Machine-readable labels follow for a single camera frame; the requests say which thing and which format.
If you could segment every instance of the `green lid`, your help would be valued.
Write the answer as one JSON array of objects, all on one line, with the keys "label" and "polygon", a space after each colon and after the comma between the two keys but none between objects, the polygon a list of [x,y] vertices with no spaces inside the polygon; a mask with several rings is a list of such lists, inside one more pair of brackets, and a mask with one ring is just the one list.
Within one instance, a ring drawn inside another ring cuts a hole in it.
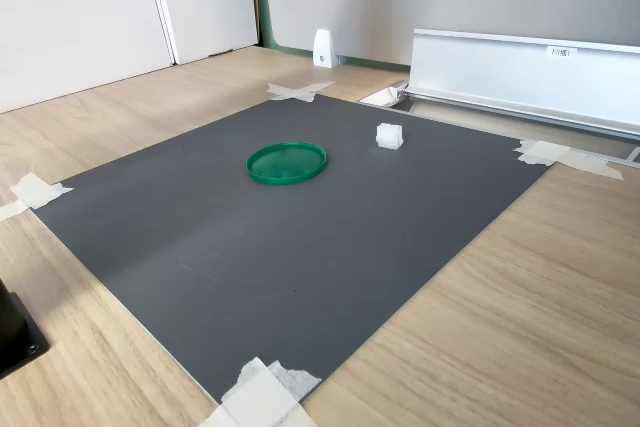
[{"label": "green lid", "polygon": [[268,145],[247,159],[247,171],[265,184],[295,184],[315,177],[327,165],[327,153],[309,142]]}]

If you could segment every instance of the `tape strip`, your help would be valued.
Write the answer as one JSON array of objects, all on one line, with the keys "label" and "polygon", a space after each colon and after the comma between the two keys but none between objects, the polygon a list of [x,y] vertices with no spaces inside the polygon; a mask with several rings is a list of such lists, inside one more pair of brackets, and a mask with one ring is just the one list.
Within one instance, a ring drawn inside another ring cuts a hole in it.
[{"label": "tape strip", "polygon": [[282,87],[281,85],[268,84],[269,88],[267,92],[276,94],[271,100],[287,100],[287,99],[299,99],[305,102],[313,102],[316,92],[335,84],[335,82],[324,82],[322,84],[311,84],[301,89],[289,89],[288,87]]},{"label": "tape strip", "polygon": [[73,190],[63,187],[60,183],[49,185],[32,172],[29,172],[16,185],[9,188],[18,197],[18,200],[0,207],[0,221],[14,217],[28,208],[39,209],[62,194]]},{"label": "tape strip", "polygon": [[518,160],[527,164],[544,164],[548,166],[555,162],[560,162],[584,172],[591,172],[592,174],[616,180],[624,180],[620,172],[607,165],[606,160],[585,155],[571,147],[535,140],[521,140],[520,144],[520,147],[514,149],[514,151],[520,152],[522,155],[518,157]]},{"label": "tape strip", "polygon": [[308,372],[284,369],[280,362],[267,368],[256,357],[201,427],[317,427],[298,402],[319,382]]}]

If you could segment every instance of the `dark gray board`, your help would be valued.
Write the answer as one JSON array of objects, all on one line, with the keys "label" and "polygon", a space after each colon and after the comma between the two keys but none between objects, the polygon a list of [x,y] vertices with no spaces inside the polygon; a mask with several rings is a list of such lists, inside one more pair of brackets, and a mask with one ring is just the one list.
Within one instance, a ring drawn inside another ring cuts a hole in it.
[{"label": "dark gray board", "polygon": [[[381,122],[403,126],[398,151],[376,145]],[[252,152],[295,140],[326,150],[324,172],[249,177]],[[519,145],[319,95],[269,101],[72,177],[34,212],[219,401],[255,356],[329,377],[546,172]]]}]

